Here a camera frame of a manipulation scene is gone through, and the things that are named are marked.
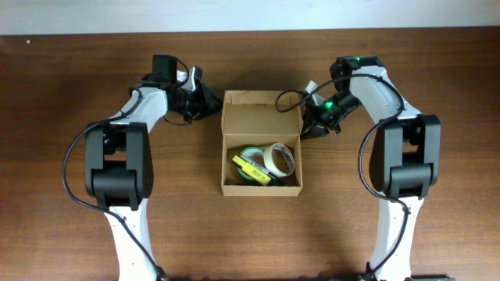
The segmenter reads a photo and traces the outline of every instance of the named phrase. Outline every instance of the wooden table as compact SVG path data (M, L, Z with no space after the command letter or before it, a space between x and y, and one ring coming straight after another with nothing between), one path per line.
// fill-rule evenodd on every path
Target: wooden table
M60 167L76 133L127 101L153 54L202 67L219 94L303 89L328 80L339 55L379 55L404 97L442 122L440 176L416 224L413 274L500 276L500 28L19 36L0 37L0 49L2 280L117 278L106 219L66 196ZM220 114L189 127L157 124L148 207L156 260L194 279L363 272L378 202L356 159L371 120L360 109L341 127L302 143L298 197L223 197ZM92 201L83 144L69 182Z

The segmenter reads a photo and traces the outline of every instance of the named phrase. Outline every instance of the cardboard box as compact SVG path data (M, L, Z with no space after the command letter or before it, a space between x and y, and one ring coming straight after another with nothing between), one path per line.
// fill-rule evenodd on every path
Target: cardboard box
M226 91L222 112L222 191L224 196L298 196L302 190L302 159L300 107L279 113L274 107L280 91ZM280 106L286 108L298 102L296 94L286 94ZM244 183L236 166L231 163L247 146L267 147L282 143L290 148L295 159L295 171L283 178L286 187L237 185Z

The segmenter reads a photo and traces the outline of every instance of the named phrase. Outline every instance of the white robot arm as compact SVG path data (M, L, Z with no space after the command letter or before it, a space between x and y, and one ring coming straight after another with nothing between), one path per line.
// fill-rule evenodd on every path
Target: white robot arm
M397 119L377 129L370 158L370 178L383 199L379 199L377 243L366 279L407 280L411 276L409 256L416 217L429 187L438 179L441 124L436 116L423 116L395 92L377 57L337 58L330 74L337 80L338 92L333 97L321 98L313 82L306 88L312 97L305 105L302 139L324 137L329 130L340 133L339 122L360 105L378 124L394 117L401 108L400 101L404 103ZM403 152L403 141L416 145L416 151ZM406 204L408 217L397 201ZM400 237L402 226L404 234Z
M111 121L86 133L86 188L98 207L107 210L119 281L165 278L153 258L148 233L146 209L153 183L148 134L168 111L179 112L190 123L220 110L220 101L201 78L198 67L187 74L177 71L177 58L154 55L152 73L132 90L128 103ZM126 161L104 159L121 151L127 152Z

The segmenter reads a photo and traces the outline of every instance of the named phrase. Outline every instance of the yellow highlighter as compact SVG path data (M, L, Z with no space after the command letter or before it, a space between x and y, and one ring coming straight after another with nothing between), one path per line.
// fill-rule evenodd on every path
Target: yellow highlighter
M232 162L238 168L240 168L243 173L249 175L251 178L258 181L263 186L266 186L272 180L270 176L267 176L264 172L257 169L257 167L246 162L237 155L233 157Z

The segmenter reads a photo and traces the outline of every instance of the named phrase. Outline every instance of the black cable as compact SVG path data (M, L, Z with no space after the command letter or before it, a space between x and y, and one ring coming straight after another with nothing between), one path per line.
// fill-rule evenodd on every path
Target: black cable
M73 151L73 149L77 145L78 141L83 136L85 136L88 132L90 132L90 131L92 131L92 130L100 127L100 126L103 126L103 125L105 125L107 123L110 123L110 122L113 122L113 121L118 121L118 120L123 119L123 118L127 117L128 115L130 115L139 106L139 104L141 103L141 100L144 98L141 90L139 90L139 89L135 89L135 90L138 92L137 101L134 103L134 105L132 105L132 107L129 110L127 110L126 112L120 111L121 112L120 116L111 117L111 118L108 118L108 119L103 119L101 121L93 123L92 125L90 125L87 128L85 128L85 130L81 131L74 138L74 140L71 142L70 146L68 147L68 150L66 151L66 153L64 155L64 159L62 161L62 163L63 163L62 164L62 168L61 168L62 184L64 186L64 190L68 193L68 195L70 196L71 200L73 200L76 203L78 203L80 205L83 205L83 206L85 206L87 208L90 208L92 210L95 210L95 211L98 211L98 212L102 212L102 213L105 213L107 215L111 215L113 218L115 218L116 220L118 220L118 222L125 229L125 231L129 235L129 237L132 239L132 241L136 243L136 245L145 254L145 256L149 260L149 262L151 262L153 268L156 271L156 274L157 274L158 278L160 278L162 280L168 280L168 277L166 276L166 273L163 271L163 269L155 263L155 261L153 260L153 258L151 257L151 255L148 253L148 251L144 248L144 246L141 244L141 242L139 242L138 239L130 231L130 229L128 228L127 224L125 223L125 219L121 218L119 215L117 215L114 212L111 212L110 210L106 210L104 208L98 207L96 205L89 204L89 203L87 203L85 201L82 201L82 200L78 199L78 197L76 197L73 194L73 192L71 192L71 189L70 189L70 187L68 185L68 181L66 179L66 167L68 166L68 161L70 160L71 151Z
M380 195L378 194L375 190L372 189L372 187L370 187L370 185L366 182L366 179L365 179L365 176L363 174L363 152L365 151L365 146L366 144L368 143L368 140L370 139L371 135L373 134L373 132L375 132L376 130L378 130L380 127L384 126L384 125L387 125L388 123L396 120L398 118L398 116L401 114L401 112L404 110L405 108L405 103L404 103L404 100L403 100L403 97L401 96L401 94L399 94L398 90L392 86L392 84L388 83L386 80L383 79L382 76L375 76L375 75L372 75L372 74L365 74L365 73L358 73L358 74L351 74L351 75L346 75L346 76L339 76L337 78L334 78L330 81L327 81L325 83L323 83L322 85L320 85L318 88L314 89L314 91L310 92L310 93L307 93L307 94L303 94L302 92L300 91L294 91L294 90L289 90L289 91L284 91L282 93L280 93L277 98L276 98L276 101L274 103L274 107L276 107L276 110L278 112L289 112L291 111L292 109L300 106L302 103L305 102L306 99L308 98L311 98L313 96L313 94L316 94L318 91L320 91L321 89L323 89L324 87L326 87L327 85L330 85L332 83L337 83L339 81L343 81L343 80L347 80L347 79L351 79L351 78L354 78L354 77L369 77L369 78L372 78L372 79L375 79L377 82L381 82L382 84L384 84L385 86L387 86L392 92L395 93L395 95L398 97L398 100L399 100L399 108L398 108L398 111L393 115L393 116L390 116L386 119L383 119L381 120L379 123L377 123L375 126L373 126L369 131L368 133L366 134L366 136L363 138L362 142L361 142L361 145L359 147L359 153L358 153L358 174L359 174L359 178L361 179L361 182L363 184L363 186L375 197L379 198L379 199L382 199L382 200L387 200L387 201L390 201L392 203L399 203L401 206L402 206L402 210L403 212L405 213L405 216L403 218L403 223L402 223L402 227L401 227L401 230L399 231L399 235L398 235L398 239L396 240L396 243L395 245L393 246L392 250L389 252L389 254L387 254L387 256L380 262L379 265L377 265L376 267L374 267L372 269L372 275L375 274L375 272L380 269L384 264L385 262L387 262L389 260L389 258L391 258L391 256L396 252L396 250L398 250L398 247L399 247L399 244L401 243L401 240L405 234L405 229L406 229L406 224L408 222L408 217L409 217L409 214L410 214L410 211L409 211L409 208L408 206L406 205L405 202L399 200L399 199L392 199L392 198L389 198L389 197L386 197L384 195ZM292 105L291 107L289 108L286 108L286 109L279 109L278 108L278 101L280 100L280 98L288 93L288 92L295 92L295 93L299 93L299 94L302 94L302 98L300 99L300 101L298 101L296 104Z

